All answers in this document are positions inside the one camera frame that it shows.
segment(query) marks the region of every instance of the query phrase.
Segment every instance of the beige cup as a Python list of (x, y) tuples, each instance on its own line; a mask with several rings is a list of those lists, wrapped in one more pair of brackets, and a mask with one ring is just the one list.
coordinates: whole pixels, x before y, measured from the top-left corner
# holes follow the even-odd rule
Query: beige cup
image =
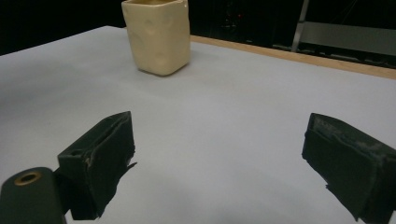
[(187, 0), (128, 0), (121, 5), (139, 69), (166, 76), (190, 61)]

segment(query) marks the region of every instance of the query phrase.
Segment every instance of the wooden table edge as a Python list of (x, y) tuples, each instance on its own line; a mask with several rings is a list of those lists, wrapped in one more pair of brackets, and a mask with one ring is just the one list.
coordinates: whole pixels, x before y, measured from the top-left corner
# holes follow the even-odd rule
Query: wooden table edge
[(257, 46), (234, 43), (230, 41), (224, 41), (224, 40), (202, 37), (197, 35), (191, 35), (191, 41), (196, 43), (214, 45), (223, 48), (243, 50), (251, 53), (266, 55), (270, 57), (285, 59), (299, 63), (309, 63), (313, 65), (330, 67), (330, 68), (345, 70), (349, 72), (362, 73), (365, 75), (370, 75), (375, 77), (396, 79), (396, 69), (377, 67), (377, 66), (361, 64), (361, 63), (350, 63), (335, 59), (320, 58), (317, 56), (293, 53), (279, 49), (261, 48)]

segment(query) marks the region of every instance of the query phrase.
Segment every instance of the screw hole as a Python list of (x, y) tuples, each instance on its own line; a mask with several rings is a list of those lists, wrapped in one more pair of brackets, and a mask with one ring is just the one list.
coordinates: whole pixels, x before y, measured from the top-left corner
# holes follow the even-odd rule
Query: screw hole
[(39, 172), (29, 172), (24, 175), (20, 175), (17, 179), (15, 179), (14, 184), (17, 186), (24, 186), (31, 184), (37, 181), (41, 177)]

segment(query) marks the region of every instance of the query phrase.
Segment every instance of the hole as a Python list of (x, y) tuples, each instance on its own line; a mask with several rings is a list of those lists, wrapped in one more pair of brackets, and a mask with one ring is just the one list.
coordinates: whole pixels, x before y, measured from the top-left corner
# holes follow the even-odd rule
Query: hole
[(29, 185), (35, 181), (37, 181), (41, 177), (39, 172), (29, 172), (24, 175), (20, 175), (15, 179), (14, 184), (17, 186), (25, 186)]
[(78, 156), (80, 153), (81, 153), (81, 150), (74, 150), (74, 151), (72, 151), (71, 155)]
[(29, 182), (29, 181), (35, 179), (36, 177), (37, 177), (37, 175), (34, 175), (34, 174), (26, 175), (21, 178), (21, 182)]

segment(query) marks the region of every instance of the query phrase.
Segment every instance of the white table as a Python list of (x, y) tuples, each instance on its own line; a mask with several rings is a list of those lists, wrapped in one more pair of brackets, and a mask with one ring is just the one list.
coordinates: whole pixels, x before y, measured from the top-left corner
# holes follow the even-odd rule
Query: white table
[(138, 164), (103, 217), (68, 223), (352, 224), (301, 157), (309, 115), (396, 147), (395, 98), (396, 80), (198, 43), (155, 77), (125, 29), (103, 27), (0, 57), (0, 182), (56, 169), (99, 120), (131, 110)]

